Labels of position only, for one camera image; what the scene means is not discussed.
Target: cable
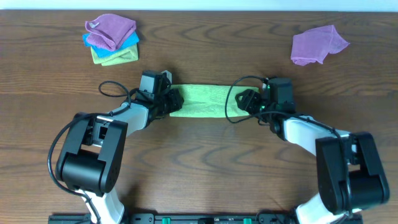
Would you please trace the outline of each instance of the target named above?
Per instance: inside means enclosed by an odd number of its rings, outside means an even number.
[[[265,84],[267,84],[267,81],[268,81],[268,78],[262,78],[262,77],[257,77],[257,76],[253,76],[253,75],[248,75],[248,76],[245,76],[245,77],[242,77],[242,78],[236,80],[236,81],[231,85],[231,88],[229,88],[228,94],[227,94],[227,96],[226,96],[225,108],[224,108],[225,118],[226,118],[230,123],[236,124],[236,123],[240,123],[240,122],[242,122],[242,121],[249,120],[249,119],[251,119],[251,118],[258,118],[258,119],[259,119],[258,124],[261,125],[261,126],[266,126],[266,124],[262,124],[262,123],[261,123],[261,121],[264,122],[264,120],[263,120],[263,118],[262,118],[261,116],[262,116],[262,115],[265,115],[265,114],[280,114],[280,115],[285,116],[287,119],[289,119],[289,118],[296,118],[296,119],[299,119],[299,120],[302,120],[302,121],[305,121],[305,122],[308,122],[308,123],[312,123],[312,124],[315,124],[315,125],[317,125],[317,126],[319,126],[319,127],[321,127],[321,128],[324,128],[324,129],[330,131],[332,134],[334,134],[334,135],[336,136],[336,138],[337,138],[337,140],[338,140],[338,142],[339,142],[342,160],[343,160],[343,162],[349,162],[349,161],[345,158],[343,140],[341,139],[341,136],[340,136],[340,134],[338,134],[338,132],[336,131],[336,129],[335,129],[335,128],[331,128],[331,127],[329,127],[329,126],[327,126],[327,125],[325,125],[325,124],[323,124],[323,123],[320,123],[320,122],[318,122],[318,121],[314,121],[314,120],[312,120],[312,119],[310,119],[310,118],[303,118],[303,117],[301,117],[301,116],[299,116],[299,115],[297,115],[297,114],[289,114],[289,113],[284,113],[284,112],[281,112],[281,111],[263,111],[263,112],[258,112],[258,113],[256,113],[256,114],[249,115],[249,116],[247,116],[247,117],[245,117],[245,118],[243,118],[243,119],[239,119],[239,120],[237,120],[237,121],[232,121],[232,120],[228,117],[228,113],[227,113],[227,104],[228,104],[229,95],[231,94],[232,88],[233,88],[237,83],[239,83],[240,81],[242,81],[242,80],[244,80],[244,79],[247,79],[247,78],[255,78],[255,79],[258,79],[258,80],[262,81],[262,82],[265,83]],[[267,105],[266,108],[272,108],[272,106],[273,106],[272,104],[273,104],[273,103],[271,103],[270,105]],[[347,191],[347,197],[348,197],[346,209],[347,209],[347,211],[348,211],[348,218],[351,218],[351,217],[353,216],[353,209],[352,209],[352,206],[351,206],[352,193],[351,193],[351,184],[350,184],[350,181],[349,181],[349,170],[348,170],[348,166],[344,166],[344,169],[345,169],[345,174],[346,174],[345,181],[346,181],[346,191]]]
[[[238,84],[240,81],[245,80],[245,79],[247,79],[247,78],[255,78],[255,79],[258,79],[258,80],[262,81],[263,83],[266,83],[267,80],[268,80],[268,79],[266,79],[266,78],[258,77],[258,76],[255,76],[255,75],[247,75],[247,76],[245,76],[245,77],[242,77],[242,78],[236,80],[236,81],[231,85],[231,87],[230,87],[229,90],[228,90],[228,94],[226,95],[225,108],[224,108],[225,118],[226,118],[230,123],[236,124],[236,123],[239,123],[239,122],[242,122],[242,121],[245,121],[245,120],[247,120],[247,119],[250,119],[250,118],[253,118],[253,117],[254,117],[254,116],[248,116],[248,117],[243,118],[243,119],[240,119],[240,120],[238,120],[238,121],[232,121],[232,120],[228,117],[228,112],[227,112],[228,99],[229,99],[229,95],[231,94],[232,88],[233,88],[236,84]]]
[[[257,221],[257,217],[260,215],[261,211],[257,212],[256,217],[254,218],[254,221]]]
[[[159,103],[163,103],[162,100],[164,99],[164,96],[167,95],[167,93],[168,93],[168,92],[170,91],[170,89],[171,89],[171,85],[172,85],[172,84],[171,84],[170,80],[169,80],[168,78],[165,78],[164,80],[167,82],[167,88],[164,89],[162,92],[159,93],[159,98],[154,99],[154,105],[158,105]],[[123,88],[124,91],[126,91],[126,93],[125,93],[125,94],[122,94],[122,95],[111,95],[111,94],[108,94],[108,93],[104,93],[104,92],[102,91],[102,86],[105,85],[105,84],[107,84],[107,83],[112,83],[112,84],[116,84],[116,85],[120,86],[121,88]],[[152,101],[151,99],[148,98],[148,96],[146,96],[145,94],[143,94],[143,92],[140,91],[138,88],[134,88],[134,89],[130,90],[130,92],[128,92],[128,90],[127,90],[126,87],[124,87],[122,84],[120,84],[120,83],[118,83],[118,82],[115,82],[115,81],[105,81],[105,82],[102,82],[102,83],[99,84],[99,86],[98,86],[98,91],[99,91],[102,95],[108,96],[108,97],[124,97],[124,96],[127,96],[127,97],[130,97],[130,98],[131,98],[135,93],[138,93],[138,94],[140,94],[146,101]]]
[[[115,95],[109,95],[109,94],[107,94],[107,93],[102,92],[102,91],[101,91],[101,87],[102,87],[104,84],[106,84],[106,83],[112,83],[112,84],[115,84],[115,85],[120,86],[120,87],[126,92],[126,95],[116,95],[116,96],[115,96]],[[65,127],[63,127],[63,128],[61,129],[61,131],[57,134],[57,136],[56,136],[55,139],[53,140],[53,142],[52,142],[52,144],[51,144],[51,146],[50,146],[50,149],[49,149],[49,156],[47,157],[47,167],[49,168],[50,177],[51,177],[51,179],[53,180],[53,182],[55,183],[55,185],[56,185],[57,187],[59,187],[61,190],[65,191],[66,193],[70,193],[70,194],[73,194],[73,195],[76,195],[76,196],[85,198],[85,199],[86,199],[86,203],[88,203],[88,205],[89,205],[90,208],[92,209],[92,211],[93,211],[93,213],[94,213],[94,215],[95,215],[95,217],[96,217],[96,219],[97,219],[97,223],[101,223],[101,217],[100,217],[100,215],[99,215],[97,209],[96,209],[95,206],[93,205],[93,202],[91,201],[91,198],[90,198],[89,196],[87,196],[86,194],[81,194],[81,193],[75,192],[75,191],[73,191],[73,190],[70,190],[70,189],[64,187],[64,186],[55,178],[54,172],[53,172],[53,169],[52,169],[52,163],[51,163],[52,154],[53,154],[53,152],[54,152],[54,148],[55,148],[55,145],[57,144],[58,140],[61,138],[62,134],[63,134],[67,129],[69,129],[69,128],[71,128],[73,125],[77,124],[77,122],[82,121],[82,120],[87,119],[87,118],[88,118],[88,119],[96,118],[97,116],[115,116],[115,115],[117,115],[117,114],[121,114],[121,113],[125,112],[126,110],[128,110],[128,109],[130,108],[130,106],[131,106],[131,96],[130,96],[130,94],[129,94],[129,90],[128,90],[125,86],[123,86],[122,84],[120,84],[120,83],[118,83],[118,82],[114,82],[114,81],[105,81],[105,82],[99,84],[98,89],[99,89],[99,92],[100,92],[100,93],[102,93],[102,94],[105,95],[105,96],[109,96],[109,97],[122,97],[122,96],[127,96],[127,100],[128,100],[127,106],[126,106],[125,108],[123,108],[123,109],[117,111],[117,112],[112,112],[112,111],[111,111],[111,112],[109,112],[109,113],[90,113],[90,114],[84,114],[84,115],[82,115],[82,116],[79,116],[79,117],[77,117],[77,118],[74,118],[71,122],[69,122],[67,125],[65,125]]]

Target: green towel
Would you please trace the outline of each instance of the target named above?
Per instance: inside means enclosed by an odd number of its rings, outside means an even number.
[[[178,88],[184,98],[184,104],[179,111],[170,113],[173,117],[189,118],[225,118],[225,100],[230,86],[219,85],[172,85]],[[259,91],[257,87],[234,86],[228,99],[228,116],[246,116],[246,111],[238,108],[235,96],[244,90],[251,89]]]
[[[102,66],[117,65],[120,63],[133,62],[138,60],[137,44],[126,47],[108,57],[98,57],[94,49],[91,48],[91,56],[93,56],[94,64],[102,64]]]

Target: purple towel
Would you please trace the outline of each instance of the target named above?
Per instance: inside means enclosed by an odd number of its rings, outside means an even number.
[[[86,21],[90,32],[87,42],[99,48],[115,51],[135,31],[136,22],[115,14],[103,14],[93,21]]]
[[[334,25],[318,27],[293,36],[292,55],[296,65],[323,63],[325,57],[337,54],[349,45],[336,31]]]

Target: blue towel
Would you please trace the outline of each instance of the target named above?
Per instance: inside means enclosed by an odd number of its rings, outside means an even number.
[[[95,46],[95,45],[89,44],[89,43],[86,41],[86,39],[87,39],[88,36],[89,36],[89,34],[83,34],[83,41],[85,42],[85,46],[86,46],[86,47],[92,47],[93,50],[95,51],[95,53],[97,53],[97,56],[100,57],[100,58],[108,57],[108,56],[110,56],[110,55],[112,55],[112,54],[115,54],[116,52],[119,52],[119,51],[125,49],[126,47],[133,46],[134,44],[137,44],[137,43],[139,42],[139,38],[138,38],[137,34],[136,34],[135,32],[133,32],[133,33],[131,34],[131,36],[129,36],[129,37],[126,39],[126,41],[122,44],[122,46],[121,46],[118,50],[115,50],[115,51],[108,51],[108,50],[106,50],[106,49],[101,49],[101,48],[99,48],[99,47],[97,47],[97,46]]]

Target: wooden table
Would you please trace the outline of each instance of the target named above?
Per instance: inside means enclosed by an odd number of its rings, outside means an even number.
[[[137,21],[140,59],[94,65],[81,35],[104,13]],[[292,36],[334,24],[351,45],[305,67]],[[366,223],[398,218],[398,14],[343,12],[0,11],[0,223],[85,213],[46,165],[50,143],[78,111],[109,111],[98,84],[138,87],[146,69],[176,83],[230,85],[243,75],[290,77],[298,110],[339,129],[369,131],[389,181]],[[244,82],[256,85],[256,81]],[[53,163],[61,144],[58,144]],[[288,210],[317,193],[315,158],[255,120],[167,118],[126,140],[116,188],[130,208],[159,213]]]

